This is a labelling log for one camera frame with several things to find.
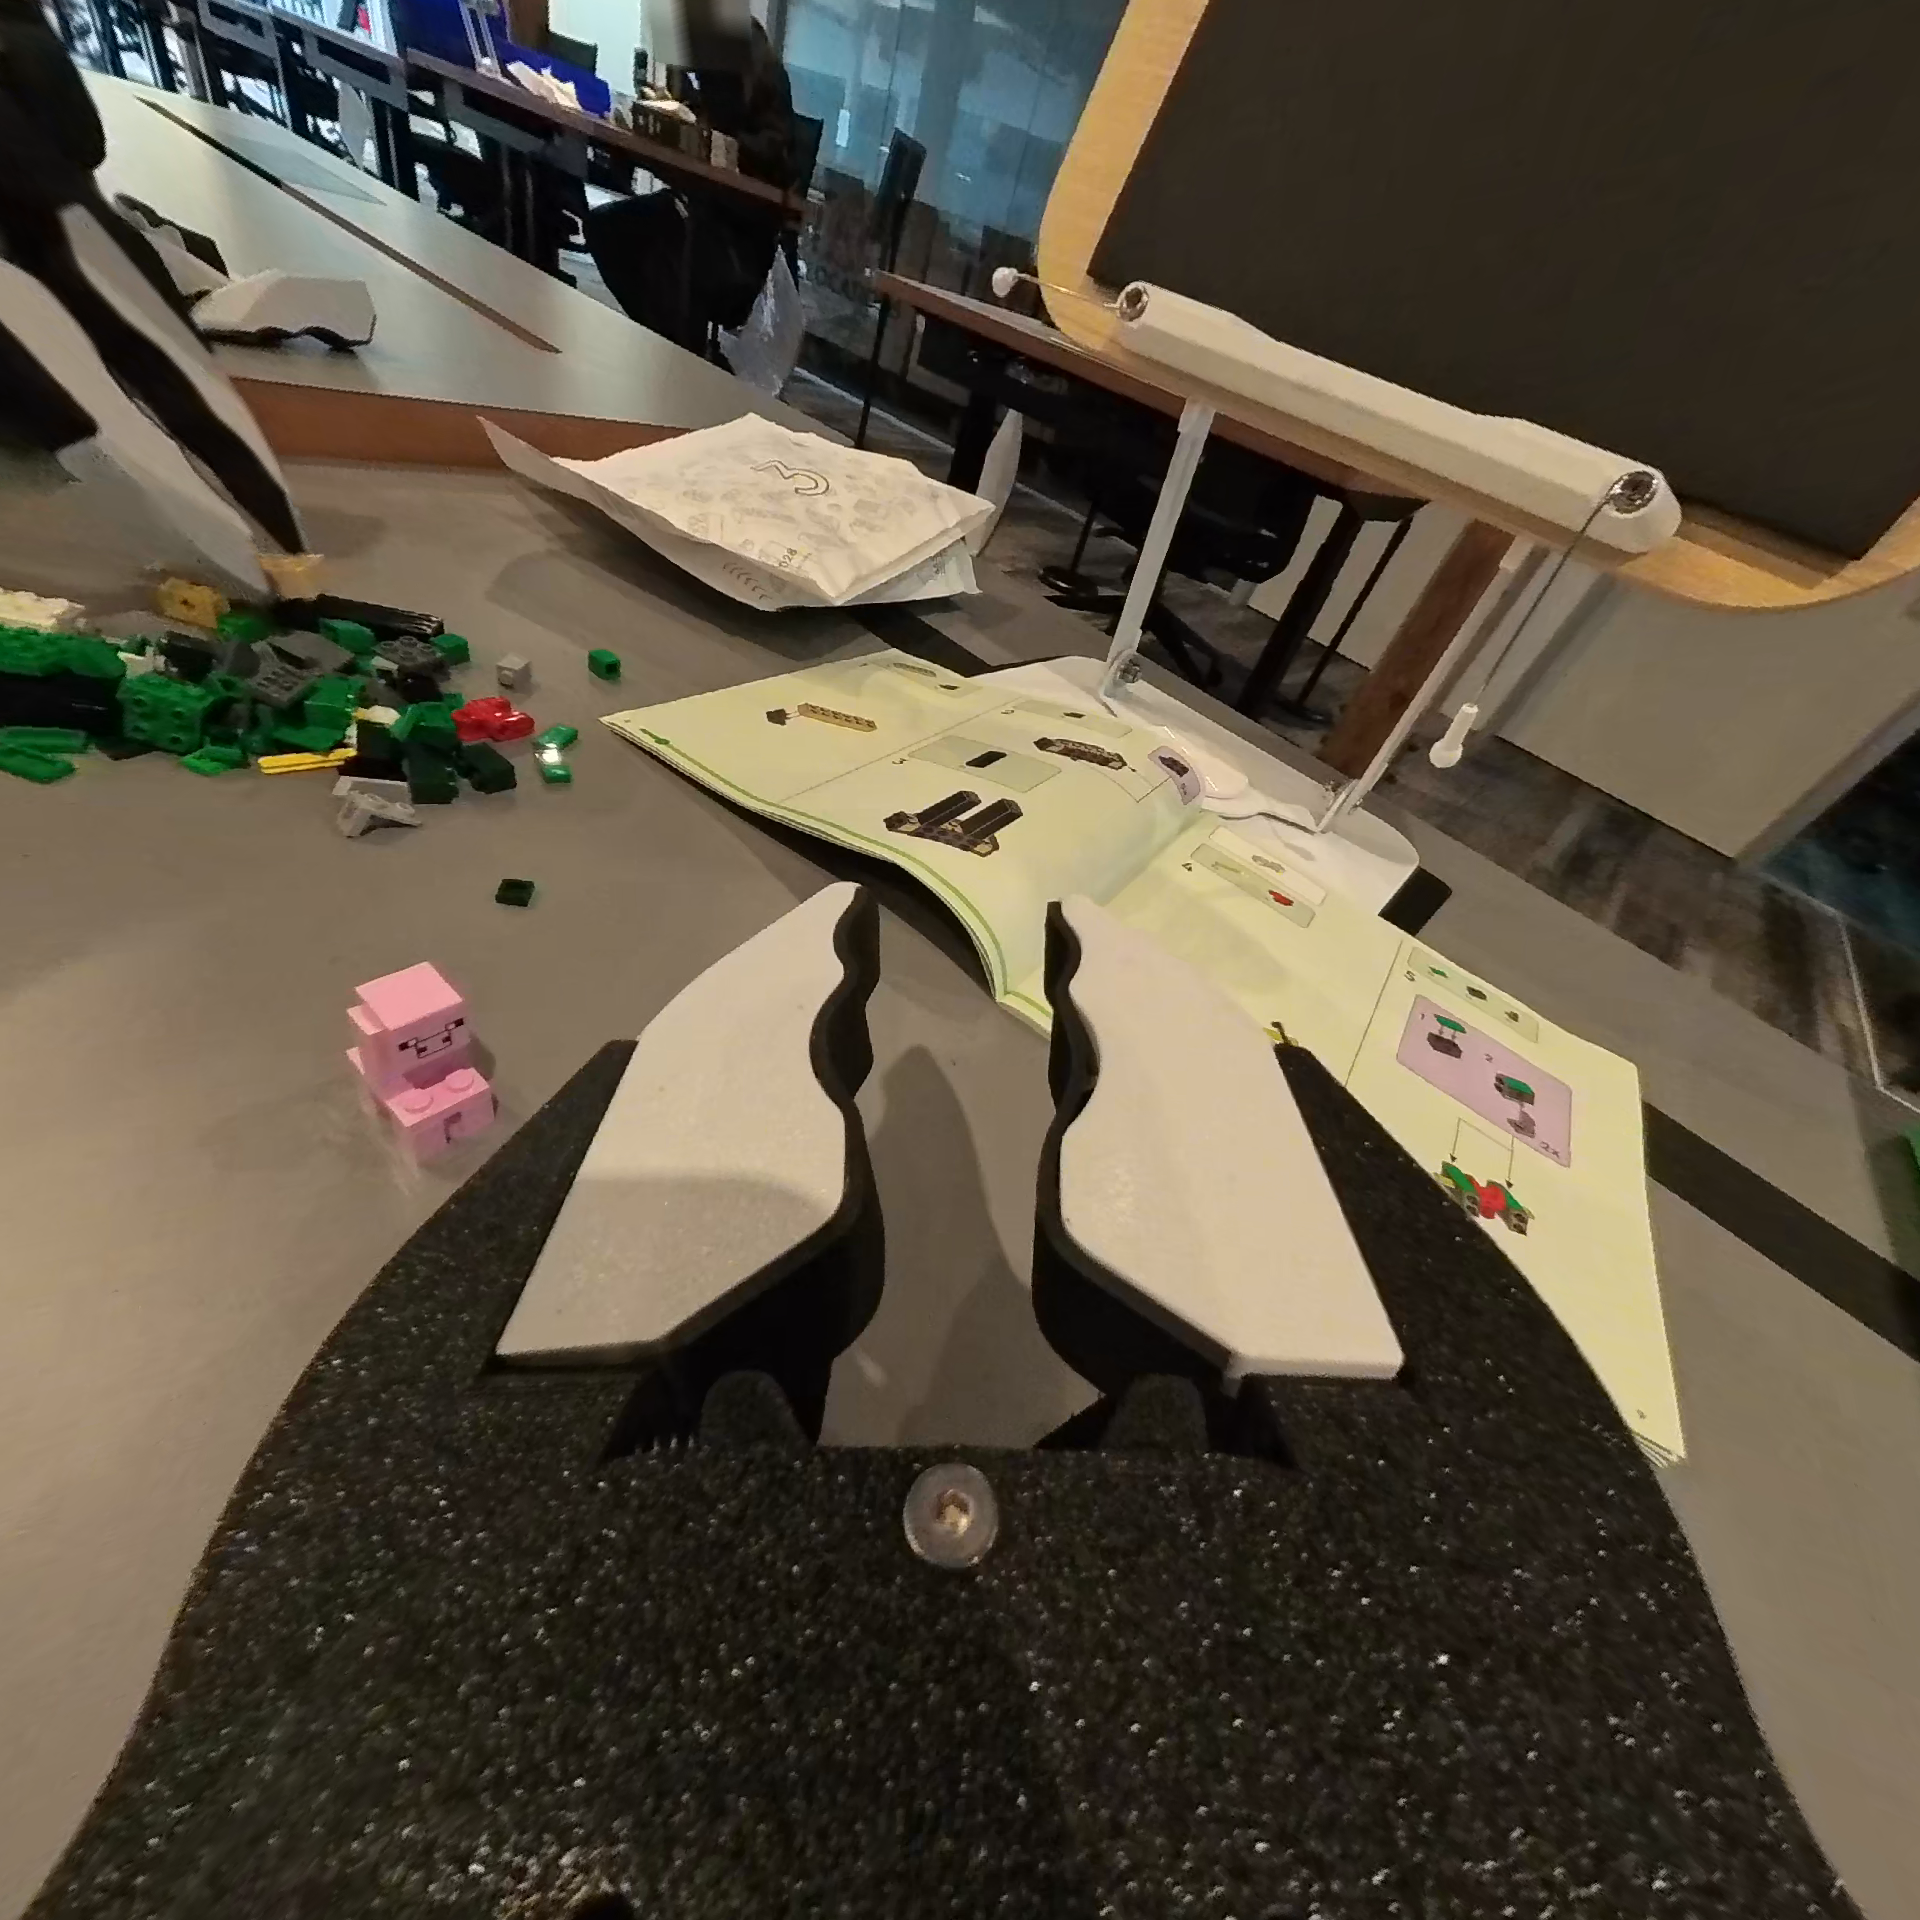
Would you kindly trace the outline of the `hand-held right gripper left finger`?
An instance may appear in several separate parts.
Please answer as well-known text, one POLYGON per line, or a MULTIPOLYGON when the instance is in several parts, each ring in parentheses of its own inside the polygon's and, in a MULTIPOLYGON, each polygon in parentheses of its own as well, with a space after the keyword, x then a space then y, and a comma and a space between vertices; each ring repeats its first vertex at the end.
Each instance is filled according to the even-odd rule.
POLYGON ((495 1342, 518 1374, 633 1374, 628 1429, 690 1429, 769 1376, 813 1446, 883 1294, 858 1093, 873 1069, 873 894, 833 883, 695 976, 638 1037, 495 1342))

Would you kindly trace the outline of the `black office chair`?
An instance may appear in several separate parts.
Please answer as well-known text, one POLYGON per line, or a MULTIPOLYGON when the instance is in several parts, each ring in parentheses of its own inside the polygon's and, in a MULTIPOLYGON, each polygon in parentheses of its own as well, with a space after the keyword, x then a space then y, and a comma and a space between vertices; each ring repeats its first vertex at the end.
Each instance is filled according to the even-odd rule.
MULTIPOLYGON (((753 5, 690 5, 681 96, 707 133, 731 139, 737 167, 801 192, 793 91, 753 5)), ((753 315, 783 239, 783 219, 737 194, 658 189, 589 209, 582 237, 612 301, 638 325, 690 352, 753 315)))

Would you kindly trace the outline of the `pile of toy bricks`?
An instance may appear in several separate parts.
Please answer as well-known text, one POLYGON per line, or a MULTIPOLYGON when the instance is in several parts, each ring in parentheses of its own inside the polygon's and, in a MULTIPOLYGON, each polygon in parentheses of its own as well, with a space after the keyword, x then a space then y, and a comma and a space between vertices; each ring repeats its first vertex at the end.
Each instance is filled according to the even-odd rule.
POLYGON ((4 614, 4 935, 318 927, 529 905, 603 863, 633 799, 593 687, 426 614, 244 605, 4 614))

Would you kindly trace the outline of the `clear plastic bag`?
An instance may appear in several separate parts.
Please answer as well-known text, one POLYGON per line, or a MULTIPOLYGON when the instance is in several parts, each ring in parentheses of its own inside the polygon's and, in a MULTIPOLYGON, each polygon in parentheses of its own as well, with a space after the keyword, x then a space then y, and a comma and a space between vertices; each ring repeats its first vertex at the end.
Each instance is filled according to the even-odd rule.
POLYGON ((807 336, 807 311, 797 279, 782 249, 740 327, 717 334, 717 352, 731 377, 753 391, 761 411, 783 419, 783 389, 795 375, 807 336))

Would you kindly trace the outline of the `pale green instruction booklet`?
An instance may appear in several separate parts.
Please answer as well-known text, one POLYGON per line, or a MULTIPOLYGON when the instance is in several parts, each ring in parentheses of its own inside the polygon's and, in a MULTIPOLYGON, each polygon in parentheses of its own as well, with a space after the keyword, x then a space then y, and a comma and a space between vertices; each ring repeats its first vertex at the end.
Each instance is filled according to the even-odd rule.
POLYGON ((1502 1247, 1643 1453, 1687 1453, 1647 1218, 1639 1070, 1430 942, 1405 835, 1093 658, 965 677, 893 649, 611 717, 722 800, 873 858, 1049 1032, 1044 918, 1090 897, 1333 1072, 1502 1247))

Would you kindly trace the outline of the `white printed paper bag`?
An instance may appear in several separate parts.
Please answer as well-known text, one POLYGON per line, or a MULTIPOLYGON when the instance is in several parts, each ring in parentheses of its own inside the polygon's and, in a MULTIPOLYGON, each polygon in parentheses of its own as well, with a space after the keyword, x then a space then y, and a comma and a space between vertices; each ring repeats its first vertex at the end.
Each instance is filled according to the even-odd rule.
POLYGON ((977 590, 998 506, 906 459, 740 417, 595 462, 482 421, 518 478, 582 504, 695 584, 758 614, 900 606, 977 590))

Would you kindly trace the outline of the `white plastic object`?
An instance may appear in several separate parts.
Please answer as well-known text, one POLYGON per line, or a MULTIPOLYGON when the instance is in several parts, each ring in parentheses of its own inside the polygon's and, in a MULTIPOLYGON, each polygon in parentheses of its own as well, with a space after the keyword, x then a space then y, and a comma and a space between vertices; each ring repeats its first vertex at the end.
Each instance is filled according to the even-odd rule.
POLYGON ((373 295, 358 279, 259 272, 191 295, 187 306, 199 329, 226 345, 310 342, 356 352, 377 334, 373 295))

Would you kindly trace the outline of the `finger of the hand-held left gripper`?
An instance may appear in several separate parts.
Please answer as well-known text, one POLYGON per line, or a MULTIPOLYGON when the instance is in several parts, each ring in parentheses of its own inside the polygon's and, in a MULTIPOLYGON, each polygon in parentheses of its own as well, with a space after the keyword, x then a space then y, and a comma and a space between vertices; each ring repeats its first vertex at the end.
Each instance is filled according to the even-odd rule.
POLYGON ((2 269, 4 430, 75 478, 107 482, 164 529, 162 557, 237 592, 270 577, 250 523, 116 385, 84 329, 13 264, 2 269))
POLYGON ((257 553, 303 553, 303 529, 250 408, 217 368, 158 249, 103 200, 58 216, 52 290, 116 385, 250 523, 257 553))

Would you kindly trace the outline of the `grey desk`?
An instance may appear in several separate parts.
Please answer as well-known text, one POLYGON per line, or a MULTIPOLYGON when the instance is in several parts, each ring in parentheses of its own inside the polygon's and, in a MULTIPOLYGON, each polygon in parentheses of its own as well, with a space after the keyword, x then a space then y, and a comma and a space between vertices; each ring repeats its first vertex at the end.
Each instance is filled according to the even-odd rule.
MULTIPOLYGON (((812 897, 772 838, 596 721, 805 658, 500 469, 290 467, 337 592, 526 657, 582 729, 572 789, 434 808, 364 845, 330 786, 89 754, 4 778, 4 1914, 79 1825, 237 1474, 301 1370, 470 1163, 589 1054, 812 897), (437 963, 495 1053, 503 1122, 395 1163, 345 1069, 358 982, 437 963)), ((1455 808, 1378 800, 1452 898, 1429 941, 1631 1058, 1650 1105, 1915 1275, 1906 1117, 1861 1040, 1799 1046, 1540 890, 1603 829, 1502 871, 1455 808)), ((1044 1043, 974 949, 885 885, 876 1075, 881 1314, 839 1362, 834 1443, 1022 1446, 1086 1403, 1025 1312, 1044 1043)), ((1731 1225, 1654 1189, 1687 1456, 1663 1474, 1783 1773, 1870 1915, 1915 1915, 1915 1358, 1731 1225)))

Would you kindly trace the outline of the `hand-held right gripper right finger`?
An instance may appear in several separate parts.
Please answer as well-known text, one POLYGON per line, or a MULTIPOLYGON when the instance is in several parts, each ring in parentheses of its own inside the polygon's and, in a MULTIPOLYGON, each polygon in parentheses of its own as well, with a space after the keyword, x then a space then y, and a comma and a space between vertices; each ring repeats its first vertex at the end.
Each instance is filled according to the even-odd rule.
POLYGON ((1047 910, 1054 1118, 1031 1303, 1074 1446, 1302 1450, 1407 1423, 1405 1357, 1283 1046, 1109 909, 1047 910))

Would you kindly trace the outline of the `brown wooden table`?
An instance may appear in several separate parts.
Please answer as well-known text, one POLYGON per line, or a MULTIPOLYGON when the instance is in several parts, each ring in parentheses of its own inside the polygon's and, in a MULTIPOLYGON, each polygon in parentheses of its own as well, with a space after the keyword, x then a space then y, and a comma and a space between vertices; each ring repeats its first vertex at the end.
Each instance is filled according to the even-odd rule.
MULTIPOLYGON (((931 327, 966 342, 966 363, 954 368, 966 386, 966 406, 954 439, 950 486, 970 491, 985 488, 995 425, 1011 417, 1052 421, 1068 451, 1079 457, 1093 519, 1121 531, 1142 561, 1145 531, 1162 480, 1171 474, 1183 398, 997 301, 978 303, 897 272, 883 272, 876 286, 883 315, 910 310, 931 327)), ((1209 571, 1229 571, 1239 582, 1268 579, 1299 553, 1313 504, 1318 498, 1335 502, 1335 523, 1313 551, 1306 577, 1244 677, 1234 707, 1250 718, 1270 712, 1310 717, 1299 705, 1284 705, 1279 687, 1324 614, 1361 531, 1372 523, 1393 526, 1394 536, 1382 551, 1382 561, 1393 561, 1423 504, 1325 454, 1215 417, 1180 507, 1167 557, 1145 566, 1151 592, 1142 631, 1189 682, 1214 688, 1222 673, 1221 662, 1171 614, 1165 579, 1201 579, 1209 571)), ((1361 754, 1386 744, 1387 699, 1396 697, 1405 718, 1418 714, 1418 699, 1433 699, 1447 682, 1447 648, 1473 635, 1483 598, 1497 589, 1497 568, 1508 547, 1503 531, 1477 523, 1454 541, 1380 655, 1372 679, 1333 723, 1318 751, 1321 761, 1355 778, 1361 754)))

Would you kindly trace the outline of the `pink toy pig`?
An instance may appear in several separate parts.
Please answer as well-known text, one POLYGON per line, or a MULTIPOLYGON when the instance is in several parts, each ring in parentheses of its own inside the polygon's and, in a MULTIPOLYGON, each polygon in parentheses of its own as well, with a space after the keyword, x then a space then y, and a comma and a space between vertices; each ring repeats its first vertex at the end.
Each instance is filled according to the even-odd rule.
POLYGON ((364 982, 348 1022, 348 1063, 407 1162, 439 1162, 493 1130, 498 1101, 469 999, 434 966, 364 982))

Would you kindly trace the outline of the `long grey wood-edged table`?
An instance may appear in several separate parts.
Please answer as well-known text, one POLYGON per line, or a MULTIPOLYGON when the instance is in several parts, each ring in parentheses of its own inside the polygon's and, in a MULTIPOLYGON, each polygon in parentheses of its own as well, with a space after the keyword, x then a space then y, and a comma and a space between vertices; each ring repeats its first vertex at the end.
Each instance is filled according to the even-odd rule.
POLYGON ((285 128, 127 80, 84 85, 103 191, 203 233, 235 277, 365 283, 371 345, 214 350, 285 457, 493 467, 482 421, 565 459, 745 414, 813 427, 285 128))

